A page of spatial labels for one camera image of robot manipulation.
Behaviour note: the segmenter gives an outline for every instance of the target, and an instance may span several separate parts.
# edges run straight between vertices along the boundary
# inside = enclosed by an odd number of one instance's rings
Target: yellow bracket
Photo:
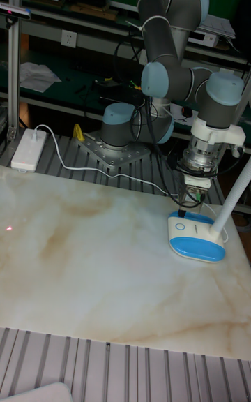
[[[80,142],[84,142],[85,138],[79,124],[75,124],[73,129],[73,138],[77,138]]]

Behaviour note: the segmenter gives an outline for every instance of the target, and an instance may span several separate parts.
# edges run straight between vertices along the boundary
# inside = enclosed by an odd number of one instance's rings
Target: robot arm
[[[231,125],[243,81],[235,75],[211,74],[205,68],[181,67],[189,33],[205,20],[208,5],[209,0],[138,0],[137,4],[149,60],[142,73],[142,91],[159,102],[199,104],[182,160],[184,173],[190,175],[185,176],[185,183],[196,191],[210,186],[210,181],[201,176],[217,172],[222,144],[234,145],[238,156],[238,147],[245,140],[243,130]]]

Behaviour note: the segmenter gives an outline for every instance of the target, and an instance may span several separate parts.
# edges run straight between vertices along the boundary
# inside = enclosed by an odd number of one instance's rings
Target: blue lamp base
[[[189,213],[178,217],[178,212],[168,218],[169,244],[185,258],[206,262],[219,262],[225,256],[222,236],[215,239],[210,233],[213,219],[201,214]]]

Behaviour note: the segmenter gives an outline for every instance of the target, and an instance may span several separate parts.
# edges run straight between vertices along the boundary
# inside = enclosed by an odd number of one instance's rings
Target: wire
[[[19,122],[21,123],[21,125],[22,125],[25,129],[29,129],[28,126],[21,120],[20,117],[19,117]]]
[[[146,184],[146,185],[154,186],[154,187],[157,188],[159,191],[161,191],[161,193],[167,194],[165,191],[163,191],[163,190],[161,189],[161,187],[159,187],[158,185],[154,184],[153,182],[147,181],[147,180],[143,180],[143,179],[138,179],[138,178],[136,178],[136,177],[132,177],[132,176],[129,176],[129,175],[127,175],[127,174],[115,174],[114,176],[112,176],[112,175],[110,175],[110,174],[107,174],[105,171],[99,170],[97,167],[87,167],[87,166],[84,166],[84,167],[73,167],[73,166],[66,166],[66,165],[64,164],[64,162],[63,162],[62,157],[61,157],[61,154],[60,154],[60,151],[59,151],[59,145],[58,145],[58,142],[56,141],[56,137],[55,137],[55,135],[54,135],[53,130],[52,130],[49,126],[47,126],[46,124],[38,124],[38,126],[35,128],[35,131],[38,130],[38,128],[40,128],[40,127],[43,127],[43,128],[48,129],[48,130],[50,131],[50,133],[52,134],[52,138],[53,138],[53,141],[54,141],[55,146],[56,146],[56,153],[57,153],[57,155],[58,155],[58,157],[59,157],[59,160],[60,160],[60,162],[61,162],[63,168],[65,168],[66,170],[72,170],[72,171],[98,171],[98,172],[100,172],[101,174],[104,174],[106,177],[109,177],[110,179],[115,179],[115,178],[117,178],[117,177],[126,177],[127,179],[132,179],[132,180],[138,181],[138,182],[143,183],[143,184]]]
[[[89,94],[92,92],[91,90],[91,86],[88,88],[87,92],[84,95],[79,95],[79,98],[82,100],[83,102],[83,107],[84,107],[84,117],[87,117],[87,113],[86,113],[86,106],[87,106],[87,98],[89,97]]]
[[[216,212],[210,205],[205,204],[205,202],[203,202],[203,205],[205,205],[205,207],[209,208],[212,211],[212,213],[215,215],[215,217],[217,218]],[[227,230],[225,229],[225,227],[223,227],[223,230],[225,231],[225,234],[226,234],[226,239],[224,239],[223,242],[224,242],[224,244],[226,244],[226,242],[229,240],[229,235],[227,234]]]
[[[135,142],[139,139],[141,128],[142,128],[142,126],[144,126],[144,124],[142,123],[142,114],[141,114],[141,109],[144,106],[145,106],[145,102],[143,102],[143,104],[141,104],[139,107],[135,107],[132,112],[131,118],[130,118],[130,132],[131,132],[133,140]],[[135,124],[135,123],[133,123],[133,121],[137,117],[137,115],[139,115],[139,123]],[[135,136],[133,126],[138,126],[138,128],[139,128],[137,136]]]
[[[132,51],[134,53],[134,57],[136,58],[136,61],[139,64],[139,58],[137,57],[137,52],[136,52],[136,50],[134,48],[134,45],[132,43],[132,36],[133,36],[132,35],[132,27],[129,27],[129,39],[130,39],[131,48],[132,48]]]
[[[135,54],[133,55],[133,57],[131,58],[131,61],[133,61],[134,58],[138,57],[139,53],[140,53],[142,50],[143,50],[142,48],[139,48],[138,50],[136,50],[136,53],[135,53]]]
[[[123,78],[123,76],[120,74],[119,69],[118,69],[117,58],[118,58],[118,52],[119,52],[120,46],[121,46],[122,44],[124,44],[124,43],[129,43],[130,46],[131,46],[131,48],[132,48],[133,54],[134,54],[134,56],[133,56],[132,59],[136,58],[137,63],[139,64],[138,53],[136,52],[135,47],[134,47],[134,45],[132,44],[132,37],[133,37],[134,35],[135,35],[135,33],[132,33],[132,29],[131,29],[131,27],[129,27],[129,33],[128,33],[129,42],[128,42],[128,40],[126,40],[126,39],[122,39],[122,40],[118,43],[118,45],[116,46],[116,49],[115,49],[115,51],[114,51],[114,56],[113,56],[114,72],[116,73],[116,76],[118,77],[119,81],[122,82],[122,84],[126,84],[126,85],[129,85],[130,82],[129,82],[127,79]]]
[[[183,208],[188,208],[188,209],[196,208],[196,207],[198,207],[198,206],[201,204],[201,201],[198,202],[197,200],[195,200],[195,199],[191,196],[191,194],[189,194],[189,192],[186,190],[185,187],[184,187],[184,189],[185,189],[186,193],[189,195],[189,197],[190,197],[194,202],[196,202],[195,205],[184,205],[184,203],[181,204],[181,203],[180,203],[177,199],[175,199],[174,196],[169,192],[169,189],[168,189],[168,187],[167,187],[167,185],[166,185],[166,183],[165,183],[165,179],[164,179],[164,174],[163,174],[163,170],[162,170],[162,163],[160,162],[160,161],[161,161],[161,158],[162,158],[162,152],[161,152],[161,150],[160,150],[160,148],[159,148],[159,146],[158,146],[158,144],[157,144],[157,142],[156,142],[155,134],[154,134],[154,131],[153,131],[153,124],[152,124],[152,121],[151,121],[151,106],[150,106],[149,97],[146,97],[145,103],[146,103],[146,120],[147,120],[147,123],[148,123],[149,132],[150,132],[150,134],[151,134],[151,138],[152,138],[152,141],[153,141],[153,146],[154,146],[154,149],[155,149],[158,171],[159,171],[160,178],[161,178],[161,181],[162,181],[162,183],[163,183],[163,186],[164,186],[164,188],[165,188],[165,190],[166,190],[166,192],[167,192],[167,195],[168,195],[178,206],[181,206],[181,205],[182,205]]]
[[[163,106],[161,107],[161,109],[163,109],[168,115],[170,115],[170,116],[173,118],[171,112],[165,107],[165,105],[163,105]]]
[[[236,52],[241,53],[240,50],[238,50],[237,48],[234,47],[234,44],[232,43],[231,39],[226,38],[226,40],[227,40],[227,42],[233,47],[233,49],[234,49]]]

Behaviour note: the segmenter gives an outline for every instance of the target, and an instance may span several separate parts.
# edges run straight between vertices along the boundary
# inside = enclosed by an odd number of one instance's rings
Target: slotted aluminum rail
[[[10,167],[11,158],[15,153],[22,134],[23,131],[20,131],[20,134],[16,137],[15,141],[8,145],[7,150],[0,159],[0,165]],[[75,143],[75,139],[57,135],[56,140],[59,143],[59,151],[61,153],[63,162],[67,166],[76,168],[98,168],[99,170],[102,170],[110,175],[116,175],[119,173],[126,174],[132,177],[137,177],[138,179],[153,182],[161,189],[163,188],[154,154],[150,154],[149,156],[129,163],[126,166],[109,169],[103,165],[100,165],[99,162],[92,158],[89,153],[86,153],[80,149],[80,147]],[[49,135],[47,138],[36,172],[56,177],[65,177],[67,179],[88,181],[95,184],[141,191],[143,193],[162,195],[162,193],[152,185],[139,183],[135,180],[127,179],[125,177],[110,179],[99,172],[65,170],[60,163],[59,157],[57,156],[55,144],[51,135]],[[172,174],[165,166],[163,166],[163,172],[170,192],[173,194],[178,193],[178,182],[173,178]],[[223,194],[217,179],[213,180],[211,189],[206,198],[206,202],[209,204],[222,204],[224,202]]]
[[[63,382],[73,402],[250,401],[250,362],[0,329],[0,399]]]

